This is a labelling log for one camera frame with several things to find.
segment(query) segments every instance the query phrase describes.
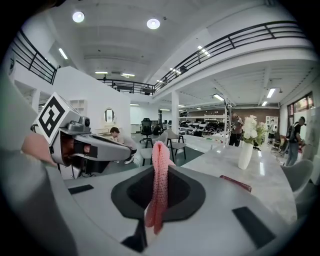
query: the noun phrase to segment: robotic arm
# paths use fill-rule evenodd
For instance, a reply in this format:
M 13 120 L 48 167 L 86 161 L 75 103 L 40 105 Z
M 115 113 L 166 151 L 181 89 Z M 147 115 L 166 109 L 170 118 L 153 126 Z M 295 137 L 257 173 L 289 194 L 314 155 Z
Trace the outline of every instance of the robotic arm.
M 64 157 L 62 145 L 65 138 L 74 141 L 74 154 L 71 157 L 109 162 L 125 160 L 131 155 L 129 147 L 93 134 L 90 119 L 81 116 L 56 92 L 47 101 L 36 122 L 49 144 L 51 157 L 57 164 L 69 166 L 72 163 L 69 157 Z M 85 145 L 90 145 L 89 153 L 85 153 Z

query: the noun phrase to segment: brick wall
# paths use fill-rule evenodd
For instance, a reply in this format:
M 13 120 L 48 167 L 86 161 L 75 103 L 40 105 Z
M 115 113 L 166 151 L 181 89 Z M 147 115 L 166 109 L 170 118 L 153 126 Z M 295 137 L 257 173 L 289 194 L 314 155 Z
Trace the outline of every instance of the brick wall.
M 236 113 L 240 116 L 243 120 L 245 117 L 249 117 L 250 115 L 256 116 L 258 122 L 266 122 L 266 116 L 271 117 L 278 117 L 278 123 L 280 124 L 280 109 L 273 109 L 273 108 L 250 108 L 250 109 L 233 109 L 233 113 Z M 190 117 L 196 116 L 204 116 L 204 115 L 223 115 L 225 113 L 224 109 L 213 109 L 206 111 L 194 111 L 189 112 Z

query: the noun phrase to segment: pink cloth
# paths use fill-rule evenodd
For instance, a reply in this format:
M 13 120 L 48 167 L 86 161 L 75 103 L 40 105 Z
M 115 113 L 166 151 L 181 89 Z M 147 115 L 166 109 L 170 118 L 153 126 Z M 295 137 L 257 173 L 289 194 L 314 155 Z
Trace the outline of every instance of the pink cloth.
M 162 215 L 168 207 L 168 165 L 175 165 L 170 160 L 170 151 L 162 141 L 157 141 L 152 150 L 154 168 L 153 194 L 145 215 L 145 226 L 154 226 L 158 234 L 162 228 Z

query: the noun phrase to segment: white vase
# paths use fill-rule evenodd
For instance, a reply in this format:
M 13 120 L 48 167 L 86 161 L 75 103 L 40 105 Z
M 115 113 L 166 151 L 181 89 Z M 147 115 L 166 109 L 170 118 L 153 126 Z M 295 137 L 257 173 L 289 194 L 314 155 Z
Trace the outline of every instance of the white vase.
M 241 148 L 241 154 L 238 162 L 238 167 L 242 170 L 247 169 L 248 164 L 251 159 L 252 150 L 254 148 L 254 145 L 251 143 L 245 143 L 243 142 L 242 148 Z

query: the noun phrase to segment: railing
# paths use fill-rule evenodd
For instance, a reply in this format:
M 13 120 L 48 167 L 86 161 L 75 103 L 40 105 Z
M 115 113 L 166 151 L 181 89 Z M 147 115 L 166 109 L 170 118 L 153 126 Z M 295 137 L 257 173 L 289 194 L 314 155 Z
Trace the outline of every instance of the railing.
M 34 47 L 22 30 L 11 44 L 16 62 L 48 83 L 54 83 L 57 69 Z
M 154 92 L 165 87 L 172 80 L 178 78 L 195 66 L 219 54 L 241 46 L 279 38 L 305 39 L 306 37 L 295 21 L 273 21 L 238 30 L 203 46 L 185 58 L 154 85 Z
M 144 94 L 153 95 L 155 92 L 155 87 L 152 84 L 133 82 L 126 80 L 116 80 L 116 79 L 97 79 L 102 83 L 112 87 L 119 92 L 127 92 L 130 94 Z

